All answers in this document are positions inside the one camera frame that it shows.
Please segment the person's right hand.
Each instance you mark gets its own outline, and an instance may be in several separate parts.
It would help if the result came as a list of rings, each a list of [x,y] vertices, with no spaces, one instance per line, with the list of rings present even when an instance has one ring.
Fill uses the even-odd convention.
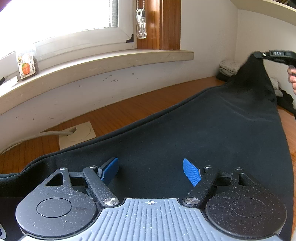
[[[288,81],[291,83],[293,92],[296,94],[296,69],[295,68],[288,68]]]

